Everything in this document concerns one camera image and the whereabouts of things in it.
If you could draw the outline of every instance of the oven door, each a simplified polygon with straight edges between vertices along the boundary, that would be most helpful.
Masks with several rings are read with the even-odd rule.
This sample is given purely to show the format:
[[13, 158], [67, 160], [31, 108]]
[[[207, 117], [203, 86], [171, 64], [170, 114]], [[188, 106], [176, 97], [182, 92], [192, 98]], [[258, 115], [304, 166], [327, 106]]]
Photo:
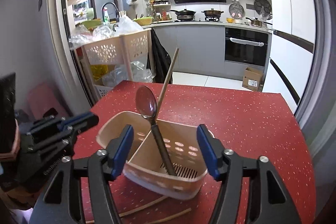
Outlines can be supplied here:
[[266, 43], [233, 37], [226, 37], [225, 42], [225, 61], [265, 66]]

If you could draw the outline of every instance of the countertop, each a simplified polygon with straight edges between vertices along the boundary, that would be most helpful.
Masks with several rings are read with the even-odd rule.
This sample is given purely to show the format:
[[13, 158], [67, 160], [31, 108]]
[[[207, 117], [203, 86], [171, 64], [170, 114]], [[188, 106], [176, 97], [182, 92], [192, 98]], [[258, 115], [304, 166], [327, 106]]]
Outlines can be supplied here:
[[[99, 129], [121, 111], [137, 112], [135, 93], [143, 83], [123, 81], [103, 97], [92, 112], [99, 124], [78, 136], [74, 158], [95, 153]], [[158, 97], [162, 84], [148, 84]], [[315, 181], [310, 154], [295, 117], [280, 94], [228, 90], [200, 86], [168, 85], [159, 119], [198, 126], [204, 123], [226, 148], [239, 155], [257, 159], [266, 155], [277, 168], [291, 194], [302, 224], [311, 224], [315, 214]], [[192, 211], [167, 224], [207, 224], [213, 211], [220, 183], [206, 175], [195, 198], [179, 201], [168, 198], [152, 207], [123, 218], [123, 224], [143, 224], [179, 213]], [[120, 213], [154, 201], [160, 195], [140, 187], [121, 175], [110, 183]], [[82, 179], [86, 220], [93, 220], [87, 179]], [[248, 179], [243, 179], [237, 223], [244, 223]]]
[[272, 29], [264, 28], [264, 27], [254, 27], [245, 24], [236, 24], [236, 23], [228, 23], [228, 22], [209, 22], [209, 21], [188, 21], [188, 22], [167, 22], [167, 23], [158, 23], [158, 24], [151, 24], [147, 26], [143, 26], [144, 29], [146, 28], [157, 28], [157, 27], [164, 27], [164, 26], [173, 26], [173, 25], [218, 25], [218, 26], [226, 26], [231, 28], [238, 28], [238, 29], [245, 29], [245, 30], [252, 30], [258, 31], [263, 33], [273, 33]]

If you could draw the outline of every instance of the cardboard box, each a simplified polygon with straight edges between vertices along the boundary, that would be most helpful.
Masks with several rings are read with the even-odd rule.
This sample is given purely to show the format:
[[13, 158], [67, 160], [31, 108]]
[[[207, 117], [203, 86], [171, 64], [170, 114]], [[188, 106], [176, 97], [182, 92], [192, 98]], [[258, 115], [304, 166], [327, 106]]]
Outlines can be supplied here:
[[262, 78], [263, 71], [247, 67], [244, 72], [242, 86], [249, 90], [258, 91]]

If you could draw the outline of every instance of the oven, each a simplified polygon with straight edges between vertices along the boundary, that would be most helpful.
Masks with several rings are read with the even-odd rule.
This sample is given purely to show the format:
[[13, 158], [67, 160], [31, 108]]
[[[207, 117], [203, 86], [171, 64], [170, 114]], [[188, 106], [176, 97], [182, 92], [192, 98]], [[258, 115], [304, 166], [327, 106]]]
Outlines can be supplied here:
[[225, 61], [265, 66], [268, 34], [225, 28]]

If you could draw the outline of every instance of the black faucet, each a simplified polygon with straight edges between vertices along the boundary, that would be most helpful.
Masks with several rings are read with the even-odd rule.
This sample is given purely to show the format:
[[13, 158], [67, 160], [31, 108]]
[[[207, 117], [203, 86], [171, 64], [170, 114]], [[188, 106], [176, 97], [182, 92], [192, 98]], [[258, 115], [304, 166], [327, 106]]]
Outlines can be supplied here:
[[116, 17], [116, 21], [119, 22], [119, 10], [117, 8], [117, 6], [113, 3], [113, 2], [106, 2], [103, 7], [101, 8], [101, 14], [102, 14], [102, 19], [104, 21], [104, 8], [107, 4], [112, 4], [114, 6], [115, 9], [115, 17]]

